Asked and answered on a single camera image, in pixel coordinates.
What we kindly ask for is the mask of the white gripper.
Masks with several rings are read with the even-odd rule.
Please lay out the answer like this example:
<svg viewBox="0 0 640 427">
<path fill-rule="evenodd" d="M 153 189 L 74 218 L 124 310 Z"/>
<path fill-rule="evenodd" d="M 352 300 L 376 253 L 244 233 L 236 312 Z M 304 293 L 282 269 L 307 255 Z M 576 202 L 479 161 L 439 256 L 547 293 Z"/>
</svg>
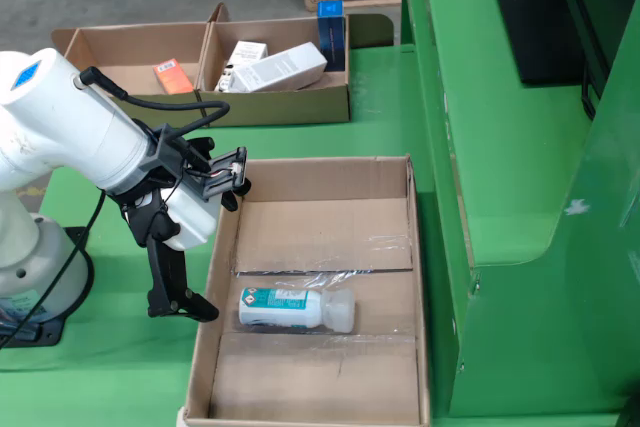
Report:
<svg viewBox="0 0 640 427">
<path fill-rule="evenodd" d="M 186 317 L 211 322 L 219 309 L 188 286 L 185 254 L 181 251 L 206 244 L 215 233 L 221 206 L 237 211 L 238 199 L 251 190 L 248 178 L 239 188 L 204 201 L 184 185 L 176 190 L 151 190 L 150 201 L 136 205 L 125 195 L 110 195 L 139 247 L 145 248 L 152 276 L 147 293 L 148 316 Z"/>
</svg>

